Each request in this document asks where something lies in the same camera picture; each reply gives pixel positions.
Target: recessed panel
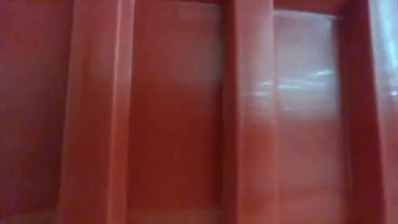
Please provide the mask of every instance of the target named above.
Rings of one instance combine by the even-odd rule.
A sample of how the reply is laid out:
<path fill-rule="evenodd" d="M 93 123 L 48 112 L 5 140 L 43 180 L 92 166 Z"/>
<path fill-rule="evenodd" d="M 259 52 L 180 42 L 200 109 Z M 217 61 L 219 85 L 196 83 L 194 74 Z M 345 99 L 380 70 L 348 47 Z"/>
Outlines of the recessed panel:
<path fill-rule="evenodd" d="M 347 223 L 335 17 L 275 14 L 281 223 Z"/>
<path fill-rule="evenodd" d="M 129 222 L 219 223 L 221 8 L 136 4 Z"/>

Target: red plastic surface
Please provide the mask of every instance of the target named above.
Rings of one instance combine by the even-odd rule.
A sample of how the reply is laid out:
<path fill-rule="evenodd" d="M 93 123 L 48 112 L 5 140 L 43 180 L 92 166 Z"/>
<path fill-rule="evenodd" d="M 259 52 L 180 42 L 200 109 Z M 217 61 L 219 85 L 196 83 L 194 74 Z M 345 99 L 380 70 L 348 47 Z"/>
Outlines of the red plastic surface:
<path fill-rule="evenodd" d="M 59 224 L 125 223 L 132 1 L 75 1 Z"/>
<path fill-rule="evenodd" d="M 224 205 L 227 223 L 275 223 L 279 189 L 272 2 L 227 8 Z"/>
<path fill-rule="evenodd" d="M 129 223 L 219 223 L 221 8 L 136 2 Z"/>
<path fill-rule="evenodd" d="M 55 218 L 72 5 L 0 2 L 0 223 Z"/>
<path fill-rule="evenodd" d="M 57 202 L 72 9 L 48 2 L 1 3 L 2 217 Z M 397 0 L 74 14 L 60 223 L 398 223 Z"/>
<path fill-rule="evenodd" d="M 276 9 L 343 16 L 352 2 L 360 0 L 274 0 Z"/>
<path fill-rule="evenodd" d="M 347 223 L 336 17 L 275 12 L 281 223 Z"/>

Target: orange-red panel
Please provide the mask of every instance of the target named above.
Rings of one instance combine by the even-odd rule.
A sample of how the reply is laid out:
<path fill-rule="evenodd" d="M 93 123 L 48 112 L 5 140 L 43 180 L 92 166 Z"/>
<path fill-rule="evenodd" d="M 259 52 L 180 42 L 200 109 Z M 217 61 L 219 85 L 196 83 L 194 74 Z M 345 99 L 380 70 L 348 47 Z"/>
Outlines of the orange-red panel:
<path fill-rule="evenodd" d="M 130 223 L 220 223 L 221 8 L 136 2 Z"/>
<path fill-rule="evenodd" d="M 274 20 L 280 99 L 280 222 L 349 223 L 339 20 L 295 11 L 277 11 Z"/>

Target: red plastic container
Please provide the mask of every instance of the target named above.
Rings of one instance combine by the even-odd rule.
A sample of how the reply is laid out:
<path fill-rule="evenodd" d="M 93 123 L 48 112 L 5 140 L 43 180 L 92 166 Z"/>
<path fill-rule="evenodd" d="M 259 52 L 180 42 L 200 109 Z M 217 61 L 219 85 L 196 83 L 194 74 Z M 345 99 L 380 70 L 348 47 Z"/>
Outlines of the red plastic container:
<path fill-rule="evenodd" d="M 75 1 L 58 221 L 398 222 L 398 1 Z"/>

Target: red surface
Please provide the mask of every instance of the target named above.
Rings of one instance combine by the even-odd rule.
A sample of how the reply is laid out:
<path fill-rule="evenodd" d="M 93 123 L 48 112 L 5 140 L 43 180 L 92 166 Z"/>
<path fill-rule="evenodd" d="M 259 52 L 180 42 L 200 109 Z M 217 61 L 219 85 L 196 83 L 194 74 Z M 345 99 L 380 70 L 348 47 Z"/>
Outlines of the red surface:
<path fill-rule="evenodd" d="M 352 221 L 384 223 L 384 191 L 380 132 L 367 1 L 358 1 L 346 15 L 341 46 L 345 128 L 352 173 Z"/>
<path fill-rule="evenodd" d="M 235 0 L 227 10 L 224 116 L 227 223 L 276 223 L 279 218 L 277 89 L 272 3 Z"/>
<path fill-rule="evenodd" d="M 219 223 L 221 8 L 136 2 L 130 223 Z"/>
<path fill-rule="evenodd" d="M 385 221 L 398 223 L 398 1 L 369 1 Z"/>
<path fill-rule="evenodd" d="M 275 0 L 276 9 L 344 15 L 352 2 L 360 0 Z"/>
<path fill-rule="evenodd" d="M 71 1 L 0 3 L 0 222 L 55 213 Z"/>
<path fill-rule="evenodd" d="M 205 3 L 205 4 L 227 4 L 229 0 L 175 0 L 175 1 L 196 2 L 196 3 Z"/>
<path fill-rule="evenodd" d="M 75 1 L 59 223 L 125 223 L 132 1 Z"/>
<path fill-rule="evenodd" d="M 293 11 L 277 11 L 274 20 L 280 222 L 348 223 L 349 154 L 341 128 L 339 20 Z"/>

